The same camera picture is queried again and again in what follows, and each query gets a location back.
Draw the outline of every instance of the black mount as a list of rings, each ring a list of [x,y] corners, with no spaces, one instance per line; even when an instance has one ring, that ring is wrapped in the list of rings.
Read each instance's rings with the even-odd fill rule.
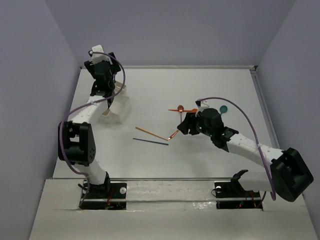
[[[121,189],[127,189],[126,182],[110,182],[108,176],[108,189],[97,189],[91,190],[91,187],[95,185],[90,185],[90,191],[87,194],[84,202],[81,204],[80,208],[83,210],[125,210],[127,207],[126,192],[122,192]],[[83,183],[83,191],[81,194],[81,199],[84,197],[87,188],[87,183]]]
[[[112,57],[116,58],[113,52],[108,53]],[[121,71],[119,64],[116,61],[101,61],[97,64],[93,64],[92,61],[85,61],[84,66],[89,71],[91,76],[95,79],[90,96],[103,96],[104,98],[110,97],[116,88],[114,76]],[[109,107],[112,104],[113,99],[108,100]]]
[[[204,134],[219,149],[228,152],[227,142],[239,132],[224,125],[220,113],[214,108],[206,108],[202,112],[187,112],[185,119],[177,126],[184,135]]]
[[[82,188],[82,190],[86,191],[88,183],[84,183],[83,186],[78,184],[78,186]],[[106,173],[103,184],[100,184],[100,185],[90,184],[88,195],[94,196],[94,198],[96,199],[107,198],[107,195],[110,192],[110,186],[111,186],[110,177],[109,177],[109,174]]]
[[[96,144],[91,124],[73,123],[65,121],[62,126],[62,140],[66,157],[71,164],[80,164],[89,166],[96,156]],[[64,156],[60,148],[60,139],[58,139],[58,157],[64,161]]]
[[[217,209],[263,209],[259,192],[246,191],[239,183],[239,179],[248,170],[241,170],[230,181],[214,183]]]
[[[284,200],[294,202],[314,181],[310,170],[300,153],[289,148],[270,165],[276,193]]]
[[[188,112],[177,128],[184,134],[204,134],[209,136],[213,144],[228,152],[227,142],[239,132],[224,126],[220,113],[214,108],[206,108],[202,112]],[[314,181],[310,170],[299,152],[293,148],[283,151],[278,159],[273,159],[270,165],[271,176],[276,193],[283,199],[294,202],[297,197]],[[230,189],[244,193],[238,180],[247,170],[235,174],[229,183]]]

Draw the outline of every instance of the light purple wall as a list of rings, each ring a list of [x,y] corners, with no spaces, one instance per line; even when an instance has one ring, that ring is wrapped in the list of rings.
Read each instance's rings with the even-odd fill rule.
[[[46,0],[79,65],[257,65],[295,0]]]
[[[0,239],[26,240],[80,69],[44,0],[2,0],[0,31]]]
[[[282,148],[293,147],[315,177],[305,199],[320,237],[320,1],[297,0],[258,67]]]

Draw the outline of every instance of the red wire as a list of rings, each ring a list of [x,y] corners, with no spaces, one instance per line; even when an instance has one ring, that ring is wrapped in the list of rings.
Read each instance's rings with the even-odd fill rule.
[[[252,201],[253,201],[253,205],[254,205],[254,207],[256,208],[256,207],[257,207],[257,205],[256,205],[255,197],[254,197],[254,195],[252,194],[252,192],[251,192],[251,191],[249,192],[249,194],[251,195],[251,197],[252,197]]]
[[[110,206],[110,199],[112,198],[112,196],[113,196],[113,194],[114,194],[114,191],[115,191],[115,190],[112,189],[111,192],[110,192],[110,194],[109,194],[109,196],[108,196],[108,199],[107,199],[107,201],[106,201],[107,207]]]
[[[247,193],[248,193],[248,192],[246,192],[245,195],[244,195],[244,196],[245,196],[245,200],[244,200],[244,202],[243,202],[243,205],[245,205],[245,202],[247,201],[247,198],[248,198]]]

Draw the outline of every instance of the white tabletop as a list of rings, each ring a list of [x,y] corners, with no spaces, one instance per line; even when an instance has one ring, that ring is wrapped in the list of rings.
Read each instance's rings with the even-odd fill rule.
[[[122,81],[122,74],[117,75]],[[93,78],[81,70],[72,109],[87,102]],[[248,69],[127,69],[127,95],[132,111],[122,124],[93,125],[96,159],[111,178],[220,178],[231,177],[242,169],[264,171],[249,160],[216,148],[204,135],[178,133],[169,146],[141,142],[132,138],[162,141],[135,127],[168,138],[180,122],[177,112],[168,111],[183,105],[196,107],[195,100],[224,97],[238,104],[256,128],[259,140],[271,146],[262,108]],[[222,115],[226,126],[253,138],[244,116],[231,104],[209,100],[211,107],[228,107]],[[53,178],[79,178],[65,162],[58,160]]]
[[[129,181],[127,210],[78,210],[81,183],[46,181],[30,240],[317,240],[302,197],[218,210],[211,181]]]
[[[217,149],[204,135],[179,133],[169,146],[135,129],[169,137],[179,115],[169,112],[182,104],[195,107],[198,98],[218,96],[237,103],[256,128],[260,142],[271,146],[258,95],[245,69],[128,69],[127,94],[132,112],[122,125],[101,121],[93,126],[96,158],[111,178],[217,178],[239,170],[263,171],[249,160]],[[72,109],[85,103],[93,79],[82,70]],[[225,125],[252,138],[241,113],[230,104],[212,100],[211,107],[227,105]],[[208,181],[128,181],[127,210],[79,210],[81,190],[65,162],[57,161],[47,180],[31,232],[31,240],[316,240],[302,196],[295,202],[267,194],[259,209],[216,209]]]

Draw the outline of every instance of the white robotic arm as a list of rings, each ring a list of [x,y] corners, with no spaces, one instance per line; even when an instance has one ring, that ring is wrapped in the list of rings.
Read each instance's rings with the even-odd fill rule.
[[[89,54],[91,61],[86,61],[84,65],[95,81],[88,102],[84,105],[87,106],[71,120],[60,124],[59,130],[62,127],[63,150],[70,164],[81,173],[86,174],[93,186],[91,189],[98,188],[108,191],[110,178],[95,159],[96,145],[91,124],[94,124],[109,109],[114,101],[112,95],[120,90],[116,86],[115,75],[121,68],[118,62],[113,62],[109,56],[104,55],[101,45],[94,46]],[[116,58],[113,52],[108,55],[113,59]],[[58,156],[64,161],[60,139],[58,146]]]
[[[228,153],[240,155],[263,166],[270,174],[276,193],[293,202],[313,182],[314,177],[299,152],[293,148],[281,150],[259,144],[265,159],[263,164],[257,143],[229,128],[222,122],[221,115],[214,108],[205,108],[197,113],[188,112],[177,127],[183,134],[204,134],[212,143]],[[229,189],[235,192],[272,191],[265,172],[251,172],[243,169],[230,181]]]

